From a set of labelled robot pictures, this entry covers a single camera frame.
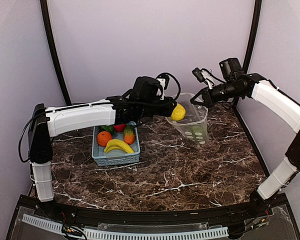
lemon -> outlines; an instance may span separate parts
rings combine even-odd
[[[186,109],[179,103],[176,104],[176,107],[174,108],[172,114],[171,114],[171,120],[173,121],[181,121],[184,119],[186,115]]]

white cable tray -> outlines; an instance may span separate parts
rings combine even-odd
[[[55,234],[62,234],[62,224],[58,222],[28,214],[23,215],[22,222]],[[227,227],[176,233],[126,233],[89,228],[85,228],[83,232],[89,240],[209,240],[229,236]]]

orange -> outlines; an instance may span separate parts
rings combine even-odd
[[[98,134],[97,142],[101,147],[107,146],[107,143],[112,139],[112,135],[108,131],[101,131]]]

toy fruit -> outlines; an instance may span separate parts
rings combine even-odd
[[[111,147],[108,147],[107,149],[104,149],[104,152],[107,154],[113,150],[121,150],[121,151],[124,151],[121,147],[119,146],[111,146]]]
[[[114,126],[112,126],[112,125],[110,125],[110,126],[99,126],[99,131],[100,132],[106,131],[106,132],[111,133],[111,135],[116,133],[116,130],[115,130]]]
[[[171,114],[171,120],[173,121],[181,121],[184,119],[186,115],[186,109],[179,103],[176,104],[176,107],[174,108],[172,114]]]
[[[111,133],[108,131],[102,131],[98,134],[98,137],[96,138],[98,144],[101,147],[107,146],[107,143],[112,139]]]
[[[123,139],[124,142],[131,145],[136,140],[135,130],[132,128],[131,125],[127,125],[123,130]]]
[[[116,126],[113,126],[114,129],[118,132],[118,133],[122,133],[125,129],[127,124],[120,124],[120,125],[116,125]]]
[[[135,152],[128,144],[119,139],[111,139],[110,141],[108,141],[104,149],[105,153],[110,152],[111,147],[119,147],[122,151],[125,151],[127,154],[133,154]]]

gray wall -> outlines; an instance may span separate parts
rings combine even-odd
[[[50,16],[74,103],[121,95],[138,76],[170,72],[183,92],[200,85],[195,67],[243,60],[254,1],[50,0]],[[171,82],[167,94],[177,91]]]
[[[300,102],[300,0],[262,2],[260,25],[249,72],[271,79]],[[292,130],[265,106],[242,100],[239,111],[270,171],[295,137]],[[300,229],[300,174],[286,188]]]
[[[6,237],[19,195],[30,187],[29,164],[19,161],[17,146],[37,103],[64,104],[40,1],[0,0],[0,240]]]

